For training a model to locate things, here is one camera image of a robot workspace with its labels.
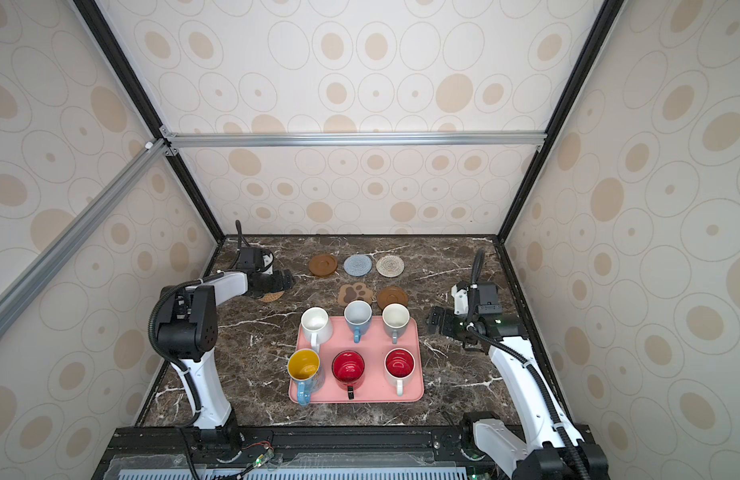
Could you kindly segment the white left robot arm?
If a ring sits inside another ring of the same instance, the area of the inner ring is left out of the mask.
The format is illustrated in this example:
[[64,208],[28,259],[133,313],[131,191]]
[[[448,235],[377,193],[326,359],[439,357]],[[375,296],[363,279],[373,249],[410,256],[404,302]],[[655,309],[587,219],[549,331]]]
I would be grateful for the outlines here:
[[262,298],[294,285],[289,270],[268,269],[219,271],[162,289],[150,314],[148,337],[153,349],[181,378],[192,407],[191,426],[216,429],[232,416],[215,363],[217,307],[238,296]]

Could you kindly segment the dark brown wooden coaster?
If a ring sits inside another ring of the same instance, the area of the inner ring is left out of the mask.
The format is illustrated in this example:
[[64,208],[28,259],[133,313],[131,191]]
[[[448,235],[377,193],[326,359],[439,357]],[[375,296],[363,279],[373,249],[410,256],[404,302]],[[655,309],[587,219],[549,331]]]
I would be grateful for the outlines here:
[[338,267],[337,259],[330,254],[315,255],[309,261],[309,271],[320,278],[332,275]]

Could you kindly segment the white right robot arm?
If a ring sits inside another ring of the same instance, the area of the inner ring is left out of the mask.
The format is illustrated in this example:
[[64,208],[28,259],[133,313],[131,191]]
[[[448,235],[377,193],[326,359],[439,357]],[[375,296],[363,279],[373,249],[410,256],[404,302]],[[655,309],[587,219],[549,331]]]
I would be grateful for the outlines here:
[[434,307],[426,318],[431,333],[458,340],[466,351],[486,354],[498,369],[519,419],[518,435],[490,412],[471,412],[460,422],[462,454],[489,458],[508,479],[607,479],[603,449],[587,441],[570,421],[535,359],[516,314],[464,313]]

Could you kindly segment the cork paw print coaster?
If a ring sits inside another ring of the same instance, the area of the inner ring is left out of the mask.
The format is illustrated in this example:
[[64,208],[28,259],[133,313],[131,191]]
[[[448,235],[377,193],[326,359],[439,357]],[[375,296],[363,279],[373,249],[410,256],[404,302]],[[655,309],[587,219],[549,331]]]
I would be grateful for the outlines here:
[[374,299],[374,291],[363,282],[344,284],[340,287],[338,293],[338,304],[340,306],[347,306],[356,300],[362,300],[368,304],[372,304]]

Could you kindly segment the brown wooden round coaster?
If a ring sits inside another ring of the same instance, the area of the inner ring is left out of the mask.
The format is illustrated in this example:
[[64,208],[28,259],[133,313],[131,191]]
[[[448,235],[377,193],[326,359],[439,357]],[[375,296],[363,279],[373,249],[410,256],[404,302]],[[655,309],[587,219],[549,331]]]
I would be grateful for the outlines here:
[[402,288],[389,286],[378,293],[377,304],[381,310],[384,310],[387,306],[392,304],[400,304],[407,307],[409,304],[409,296]]

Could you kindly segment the light blue woven coaster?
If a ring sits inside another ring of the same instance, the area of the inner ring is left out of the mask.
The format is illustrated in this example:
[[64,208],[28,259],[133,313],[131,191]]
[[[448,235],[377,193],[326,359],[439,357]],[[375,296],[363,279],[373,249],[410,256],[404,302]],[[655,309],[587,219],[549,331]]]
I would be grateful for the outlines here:
[[373,260],[366,254],[349,256],[343,264],[345,272],[353,277],[363,277],[373,269]]

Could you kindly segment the multicolour woven round coaster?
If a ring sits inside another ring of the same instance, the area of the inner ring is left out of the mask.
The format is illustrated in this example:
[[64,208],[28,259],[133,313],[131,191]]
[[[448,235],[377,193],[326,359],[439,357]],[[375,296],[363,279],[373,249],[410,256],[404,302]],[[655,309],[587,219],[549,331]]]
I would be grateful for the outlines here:
[[386,255],[376,262],[376,269],[386,278],[396,278],[404,272],[405,263],[399,256]]

